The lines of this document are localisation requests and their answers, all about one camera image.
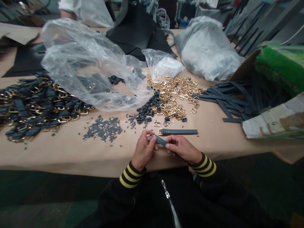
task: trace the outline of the watch strap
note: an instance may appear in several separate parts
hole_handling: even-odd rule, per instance
[[[166,147],[167,142],[158,136],[156,136],[156,137],[157,137],[156,141],[163,147]]]
[[[188,134],[198,134],[197,130],[184,130],[184,129],[162,129],[162,135],[188,135]]]

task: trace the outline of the floor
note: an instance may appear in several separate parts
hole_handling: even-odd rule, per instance
[[[304,215],[301,162],[288,165],[273,154],[220,161],[273,217],[290,223]],[[109,178],[35,171],[0,171],[0,227],[68,228],[92,213]]]

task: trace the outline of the yellow striped cuff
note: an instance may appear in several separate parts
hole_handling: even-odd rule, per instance
[[[126,188],[135,188],[146,171],[146,168],[142,172],[136,170],[130,162],[119,178],[120,183]]]
[[[212,176],[216,171],[216,164],[205,154],[203,154],[202,160],[198,164],[190,165],[190,167],[201,177]]]

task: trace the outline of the black jacket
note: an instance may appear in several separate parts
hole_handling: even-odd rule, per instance
[[[203,156],[193,169],[201,176],[200,186],[188,167],[144,175],[146,170],[139,172],[130,162],[101,193],[95,213],[77,227],[175,227],[169,199],[183,228],[285,227],[273,221],[222,166]]]

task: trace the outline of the tan table surface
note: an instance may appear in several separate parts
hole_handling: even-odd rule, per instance
[[[39,37],[34,42],[41,42]],[[2,76],[14,63],[16,50],[12,50],[0,61],[0,76]],[[191,77],[199,82],[199,87],[204,89],[213,85],[201,79],[188,70],[184,76]],[[18,81],[19,77],[0,78],[1,88],[9,86]],[[196,114],[190,114],[193,105],[187,101],[178,100],[187,111],[188,123],[181,123],[175,120],[169,129],[197,129],[199,137],[196,135],[186,136],[187,139],[204,152],[212,160],[221,160],[245,155],[265,153],[269,151],[280,151],[295,153],[303,151],[304,140],[249,140],[246,139],[241,124],[224,123],[225,117],[221,108],[211,102],[200,101],[200,107]],[[54,137],[52,132],[41,132],[31,142],[13,143],[7,141],[5,132],[9,127],[0,131],[0,169],[13,170],[39,170],[64,174],[80,174],[101,177],[119,177],[131,160],[135,145],[143,125],[136,125],[136,130],[131,130],[126,114],[135,114],[136,111],[107,113],[94,110],[89,115],[83,115],[77,121],[70,121],[60,126],[58,133]],[[95,119],[102,115],[103,118],[118,117],[123,130],[126,133],[117,135],[117,139],[110,143],[100,139],[88,139],[82,141],[82,136],[87,127],[94,123]],[[153,121],[148,125],[148,129],[157,132],[159,128],[153,126],[157,119],[162,122],[164,116],[155,115]],[[159,150],[147,165],[148,171],[161,170],[173,167],[184,166],[186,163],[178,156],[167,154],[166,150],[159,146]]]

